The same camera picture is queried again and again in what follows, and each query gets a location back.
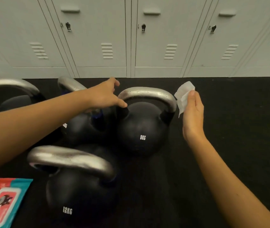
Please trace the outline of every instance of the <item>forearm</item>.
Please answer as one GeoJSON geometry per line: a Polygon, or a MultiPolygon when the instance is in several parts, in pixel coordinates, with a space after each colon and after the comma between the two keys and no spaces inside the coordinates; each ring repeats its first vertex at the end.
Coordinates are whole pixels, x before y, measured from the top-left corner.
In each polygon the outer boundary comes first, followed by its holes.
{"type": "Polygon", "coordinates": [[[85,91],[0,112],[0,165],[90,108],[85,91]]]}
{"type": "Polygon", "coordinates": [[[190,144],[201,172],[232,227],[270,227],[270,211],[235,176],[206,138],[190,144]]]}

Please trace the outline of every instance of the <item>locker vent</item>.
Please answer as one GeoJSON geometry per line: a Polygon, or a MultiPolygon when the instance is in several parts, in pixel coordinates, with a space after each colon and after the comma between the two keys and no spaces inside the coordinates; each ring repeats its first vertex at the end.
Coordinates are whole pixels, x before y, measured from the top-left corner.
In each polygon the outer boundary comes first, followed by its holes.
{"type": "Polygon", "coordinates": [[[31,48],[34,50],[34,53],[38,57],[38,59],[48,59],[47,54],[41,43],[39,42],[30,42],[31,48]]]}
{"type": "Polygon", "coordinates": [[[164,59],[173,59],[177,49],[177,44],[168,44],[166,48],[166,53],[164,54],[164,59]]]}
{"type": "Polygon", "coordinates": [[[101,43],[103,59],[113,59],[112,43],[101,43]]]}
{"type": "Polygon", "coordinates": [[[238,45],[229,45],[224,55],[222,56],[222,60],[229,60],[236,51],[237,47],[238,45]]]}

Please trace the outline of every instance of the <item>hand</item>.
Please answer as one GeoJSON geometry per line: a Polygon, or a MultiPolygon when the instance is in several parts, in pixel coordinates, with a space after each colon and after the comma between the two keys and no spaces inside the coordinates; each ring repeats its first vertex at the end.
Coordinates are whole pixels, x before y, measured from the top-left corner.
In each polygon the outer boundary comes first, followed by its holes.
{"type": "Polygon", "coordinates": [[[125,108],[128,106],[122,99],[119,99],[114,95],[115,86],[119,86],[120,83],[115,78],[111,77],[107,81],[100,83],[87,89],[88,96],[90,98],[90,106],[92,109],[100,109],[110,107],[113,105],[125,108]]]}
{"type": "Polygon", "coordinates": [[[188,95],[188,104],[183,115],[182,133],[190,145],[197,138],[204,138],[204,105],[199,93],[192,90],[188,95]]]}

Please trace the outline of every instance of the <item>red wipe package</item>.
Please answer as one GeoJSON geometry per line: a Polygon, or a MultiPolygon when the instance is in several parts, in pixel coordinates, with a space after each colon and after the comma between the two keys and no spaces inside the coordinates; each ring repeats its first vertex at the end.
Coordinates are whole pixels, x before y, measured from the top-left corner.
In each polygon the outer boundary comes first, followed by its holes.
{"type": "Polygon", "coordinates": [[[0,227],[9,228],[32,179],[0,178],[0,227]]]}

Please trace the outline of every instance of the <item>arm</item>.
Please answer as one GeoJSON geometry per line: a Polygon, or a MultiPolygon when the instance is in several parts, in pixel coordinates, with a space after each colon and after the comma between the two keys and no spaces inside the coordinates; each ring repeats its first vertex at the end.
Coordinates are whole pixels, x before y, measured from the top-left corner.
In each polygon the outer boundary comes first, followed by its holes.
{"type": "Polygon", "coordinates": [[[112,105],[126,107],[113,94],[115,85],[119,82],[110,78],[86,90],[0,112],[0,165],[83,111],[112,105]]]}
{"type": "Polygon", "coordinates": [[[203,131],[204,106],[198,92],[191,91],[183,116],[183,135],[220,211],[239,228],[270,227],[270,211],[235,176],[203,131]]]}

